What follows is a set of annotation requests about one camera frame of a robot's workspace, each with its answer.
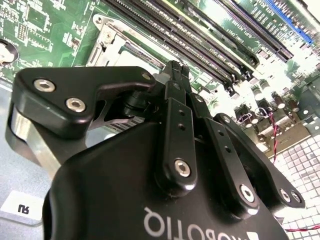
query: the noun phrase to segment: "blue pcie slot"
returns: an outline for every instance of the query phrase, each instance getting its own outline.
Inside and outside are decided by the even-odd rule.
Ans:
[[[304,41],[308,44],[313,44],[313,40],[309,37],[301,28],[295,27],[292,20],[287,17],[282,10],[276,6],[273,0],[264,0],[266,4],[268,4],[269,8],[271,8],[285,23],[296,33],[298,34]]]

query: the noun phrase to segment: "silver screw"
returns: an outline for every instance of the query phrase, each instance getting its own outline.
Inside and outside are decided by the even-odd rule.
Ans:
[[[174,168],[180,174],[180,176],[185,177],[185,178],[190,176],[190,173],[191,173],[190,167],[182,159],[175,160]]]
[[[291,195],[298,203],[301,203],[301,199],[298,194],[296,194],[294,191],[291,191]]]
[[[40,92],[51,93],[56,89],[53,82],[46,79],[37,79],[33,82],[34,87]]]
[[[197,99],[200,103],[204,101],[199,95],[195,95],[195,99]]]
[[[67,99],[65,102],[65,105],[67,106],[68,109],[77,113],[81,113],[84,110],[86,110],[86,104],[80,99],[75,97],[71,97]]]
[[[250,202],[253,203],[255,201],[255,196],[252,193],[252,191],[250,190],[250,188],[248,188],[246,185],[241,185],[240,186],[240,191],[242,193],[242,195],[244,196],[244,198]]]
[[[146,72],[144,72],[144,73],[142,73],[142,77],[144,77],[145,79],[147,79],[147,80],[150,80],[151,79],[151,77],[148,75],[148,73],[146,73]]]
[[[173,84],[173,86],[174,86],[176,89],[181,90],[181,87],[180,87],[180,85],[179,85],[178,83],[175,82],[175,83]]]
[[[288,193],[286,193],[285,190],[283,190],[282,188],[280,188],[280,193],[281,193],[283,199],[284,199],[287,203],[290,203],[290,202],[291,202],[291,198],[289,197]]]
[[[223,118],[223,120],[224,120],[226,123],[228,123],[228,124],[230,123],[230,119],[229,119],[228,117],[223,116],[222,118]]]

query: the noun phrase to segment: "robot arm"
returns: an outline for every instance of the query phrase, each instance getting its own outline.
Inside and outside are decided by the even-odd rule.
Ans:
[[[273,215],[304,208],[301,194],[231,118],[211,117],[187,67],[161,74],[165,84],[125,66],[16,75],[6,140],[53,177],[45,239],[288,239]],[[144,122],[86,147],[88,130],[133,116]]]

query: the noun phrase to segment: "cable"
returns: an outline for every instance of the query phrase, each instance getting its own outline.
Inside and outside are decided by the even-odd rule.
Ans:
[[[257,113],[257,110],[262,111],[264,113],[264,115]],[[263,107],[258,107],[255,111],[254,114],[257,115],[258,117],[263,117],[263,118],[268,118],[268,113],[267,111],[263,108]]]
[[[308,231],[312,231],[312,230],[320,230],[320,224],[312,226],[312,227],[306,227],[306,228],[285,229],[285,231],[290,232],[290,233],[292,233],[292,232],[308,232]]]
[[[277,131],[279,130],[279,126],[276,125],[275,119],[274,119],[274,114],[271,112],[269,114],[272,127],[273,127],[273,164],[277,160],[277,145],[278,145],[278,140],[277,140]]]

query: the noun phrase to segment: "motherboard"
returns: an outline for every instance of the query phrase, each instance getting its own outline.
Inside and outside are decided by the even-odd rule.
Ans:
[[[320,101],[319,32],[302,0],[1,0],[0,77],[12,83],[35,67],[140,66],[161,82],[176,60],[211,114],[228,114],[270,157],[275,137],[284,150],[318,124],[317,111],[300,102],[306,89]]]

